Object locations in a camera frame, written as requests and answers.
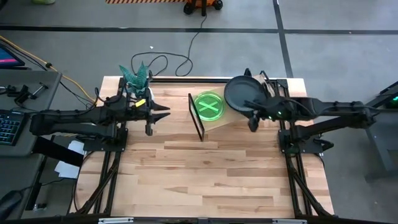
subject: gray floor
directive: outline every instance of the gray floor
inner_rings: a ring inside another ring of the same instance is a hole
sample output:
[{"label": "gray floor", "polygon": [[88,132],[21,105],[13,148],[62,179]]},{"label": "gray floor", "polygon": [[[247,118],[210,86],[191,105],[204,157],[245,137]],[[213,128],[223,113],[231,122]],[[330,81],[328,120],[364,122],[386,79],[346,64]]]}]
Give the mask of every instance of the gray floor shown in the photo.
[{"label": "gray floor", "polygon": [[[398,29],[394,0],[279,0],[286,29]],[[27,26],[199,27],[199,12],[182,13],[182,3],[107,5],[100,0],[57,0],[53,6],[33,6],[12,0],[0,12],[1,23]],[[271,0],[225,0],[221,11],[209,10],[206,28],[277,28]],[[60,71],[93,93],[105,75],[119,75],[133,54],[151,50],[187,54],[193,33],[72,33],[1,31],[21,47],[52,62]],[[321,100],[370,100],[397,81],[396,35],[286,35],[295,78],[304,78],[309,96]],[[149,63],[153,57],[138,58]],[[191,76],[236,76],[246,67],[286,77],[277,34],[200,34],[192,47]],[[182,62],[169,58],[163,75],[174,75]],[[163,62],[153,64],[153,71]],[[52,108],[84,108],[59,89]],[[340,217],[398,223],[398,180],[369,184],[364,175],[381,168],[363,130],[344,129],[325,135],[335,148],[325,153],[326,175],[335,213]],[[51,208],[58,215],[70,201],[68,183],[54,185]]]}]

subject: black frying pan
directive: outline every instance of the black frying pan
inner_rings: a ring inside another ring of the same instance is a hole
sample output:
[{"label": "black frying pan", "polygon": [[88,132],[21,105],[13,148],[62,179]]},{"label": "black frying pan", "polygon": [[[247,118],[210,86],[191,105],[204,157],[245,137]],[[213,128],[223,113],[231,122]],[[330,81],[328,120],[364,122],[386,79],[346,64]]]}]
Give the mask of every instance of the black frying pan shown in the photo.
[{"label": "black frying pan", "polygon": [[232,109],[245,114],[253,109],[246,107],[244,101],[253,102],[255,97],[261,93],[265,94],[265,89],[256,79],[249,76],[238,76],[226,84],[224,99]]}]

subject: light wood surface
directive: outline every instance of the light wood surface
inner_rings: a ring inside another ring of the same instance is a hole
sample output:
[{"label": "light wood surface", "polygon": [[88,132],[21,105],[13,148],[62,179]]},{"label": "light wood surface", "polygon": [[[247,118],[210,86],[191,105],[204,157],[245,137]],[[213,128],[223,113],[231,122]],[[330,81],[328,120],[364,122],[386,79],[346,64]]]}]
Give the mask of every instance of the light wood surface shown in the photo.
[{"label": "light wood surface", "polygon": [[[287,80],[291,96],[307,95],[302,79]],[[118,82],[119,77],[104,77],[100,95],[115,95]],[[187,95],[219,86],[150,84],[155,101],[170,107],[171,115],[153,126],[151,137],[144,133],[144,122],[127,124],[129,138],[112,216],[294,217],[285,159],[277,145],[277,122],[261,121],[258,131],[251,133],[246,120],[237,121],[208,131],[205,142],[200,142]],[[81,169],[76,192],[79,207],[98,185],[103,156],[95,152]],[[303,163],[308,187],[333,213],[322,163],[313,155],[303,155]],[[300,190],[298,194],[304,211]]]}]

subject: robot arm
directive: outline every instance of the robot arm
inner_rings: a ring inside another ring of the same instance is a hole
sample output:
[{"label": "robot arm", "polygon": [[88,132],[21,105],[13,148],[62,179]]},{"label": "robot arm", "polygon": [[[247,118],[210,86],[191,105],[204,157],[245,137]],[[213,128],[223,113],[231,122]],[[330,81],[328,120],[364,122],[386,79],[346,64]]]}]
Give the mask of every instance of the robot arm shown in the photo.
[{"label": "robot arm", "polygon": [[151,124],[170,114],[152,114],[151,111],[169,109],[153,102],[147,89],[145,97],[138,99],[132,106],[126,104],[125,96],[117,95],[104,101],[104,106],[93,106],[85,111],[41,111],[33,115],[29,130],[36,136],[62,132],[114,139],[118,123],[146,120],[146,134],[151,136]]},{"label": "robot arm", "polygon": [[341,127],[368,128],[375,120],[378,110],[363,105],[360,101],[354,102],[322,102],[316,98],[283,96],[269,97],[258,95],[253,101],[245,101],[247,107],[254,110],[253,117],[249,118],[251,131],[256,131],[259,119],[288,121],[310,121],[319,116],[339,116],[346,118],[344,124],[332,129],[319,130],[321,133]]}]

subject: white paper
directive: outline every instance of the white paper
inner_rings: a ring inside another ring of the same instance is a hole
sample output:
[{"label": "white paper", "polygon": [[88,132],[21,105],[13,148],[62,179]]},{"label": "white paper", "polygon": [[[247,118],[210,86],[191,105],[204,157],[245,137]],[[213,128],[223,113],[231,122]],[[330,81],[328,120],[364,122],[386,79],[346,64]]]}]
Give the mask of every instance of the white paper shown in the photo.
[{"label": "white paper", "polygon": [[[79,141],[72,141],[68,146],[68,149],[84,155],[85,151],[83,148],[84,143]],[[79,167],[60,161],[55,167],[55,171],[59,173],[59,177],[76,179],[79,174]]]}]

